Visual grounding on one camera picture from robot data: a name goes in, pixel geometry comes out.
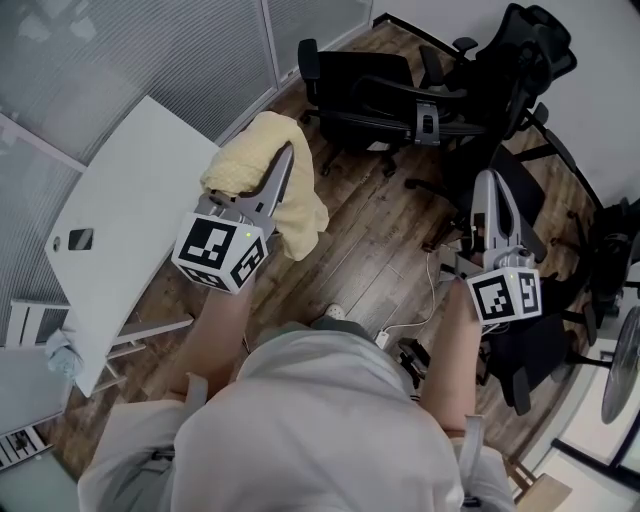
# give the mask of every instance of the shoe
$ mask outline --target shoe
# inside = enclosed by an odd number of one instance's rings
[[[342,306],[338,304],[329,304],[329,307],[324,310],[324,316],[333,318],[334,320],[344,320],[347,318],[347,314],[342,309]]]

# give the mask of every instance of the yellow towel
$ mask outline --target yellow towel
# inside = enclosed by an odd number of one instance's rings
[[[329,223],[327,207],[313,190],[313,161],[304,133],[291,118],[262,112],[213,158],[200,181],[206,190],[230,197],[253,190],[285,142],[293,144],[294,163],[282,203],[273,214],[284,252],[296,261],[318,243]]]

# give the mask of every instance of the white wall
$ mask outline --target white wall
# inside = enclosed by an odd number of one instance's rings
[[[631,512],[639,498],[636,492],[576,465],[555,450],[536,471],[541,473],[571,487],[571,494],[555,512]]]
[[[508,0],[374,0],[374,17],[393,14],[451,44],[485,45]],[[554,14],[573,36],[578,67],[542,97],[548,126],[572,152],[605,204],[640,196],[640,14],[629,0],[521,0]]]

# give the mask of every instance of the black chair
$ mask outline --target black chair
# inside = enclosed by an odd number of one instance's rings
[[[437,54],[422,46],[425,69],[436,69]],[[482,126],[440,115],[440,110],[466,96],[455,92],[427,91],[414,87],[407,59],[399,55],[360,52],[318,52],[314,39],[298,45],[300,74],[307,97],[317,110],[301,117],[320,119],[320,133],[334,150],[323,164],[327,175],[332,161],[343,150],[367,150],[374,143],[388,145],[384,152],[385,176],[394,174],[393,155],[409,144],[438,145],[440,136],[457,137],[485,132]],[[438,77],[425,75],[424,83]]]
[[[436,234],[428,249],[437,247],[451,229],[467,224],[473,183],[481,170],[491,167],[504,178],[526,230],[534,225],[545,194],[522,162],[559,154],[575,172],[575,162],[569,152],[543,126],[549,115],[546,107],[539,104],[533,114],[528,111],[553,80],[576,67],[576,58],[569,50],[570,42],[567,30],[541,7],[525,9],[510,4],[496,36],[478,52],[475,60],[468,61],[464,54],[477,43],[461,38],[453,43],[459,54],[448,75],[443,76],[439,62],[429,61],[432,68],[425,76],[430,80],[423,80],[423,87],[437,86],[440,91],[467,93],[459,102],[441,109],[442,115],[486,126],[487,131],[463,144],[460,138],[456,140],[456,149],[443,159],[441,185],[419,179],[405,183],[407,188],[421,187],[445,197],[459,211],[453,222]],[[517,155],[501,144],[516,130],[525,130],[532,124],[543,131],[547,144]],[[536,247],[528,248],[536,254],[536,260],[541,261],[546,255],[544,246],[539,246],[537,237],[531,238]]]
[[[467,122],[497,126],[500,135],[509,139],[525,122],[526,109],[534,106],[537,97],[575,69],[570,43],[567,29],[543,8],[509,4],[496,35],[475,60],[467,60],[465,53],[478,43],[469,37],[457,39],[453,71],[443,76],[439,62],[429,61],[433,68],[427,76],[435,80],[423,82],[423,87],[464,90],[464,101],[452,106],[457,113]]]
[[[619,315],[617,301],[625,293],[624,288],[640,291],[640,284],[627,281],[629,268],[640,261],[640,200],[629,204],[623,199],[619,204],[597,210],[588,238],[577,219],[576,222],[578,246],[561,239],[553,239],[551,243],[562,244],[580,256],[576,273],[581,270],[580,279],[586,277],[595,325],[600,327],[605,317]]]
[[[530,393],[564,365],[589,364],[609,368],[610,362],[589,359],[573,349],[574,331],[565,331],[559,314],[532,321],[513,322],[504,334],[488,335],[490,351],[481,353],[486,372],[478,383],[494,375],[509,407],[522,416],[531,409]]]

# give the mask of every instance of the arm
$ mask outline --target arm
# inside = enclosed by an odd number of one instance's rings
[[[466,416],[475,413],[476,362],[482,326],[467,285],[453,282],[436,333],[420,405],[450,437],[464,435]]]
[[[184,401],[189,384],[187,372],[207,379],[207,398],[229,383],[249,319],[254,284],[252,277],[238,295],[209,292],[200,316],[178,352],[165,398]]]

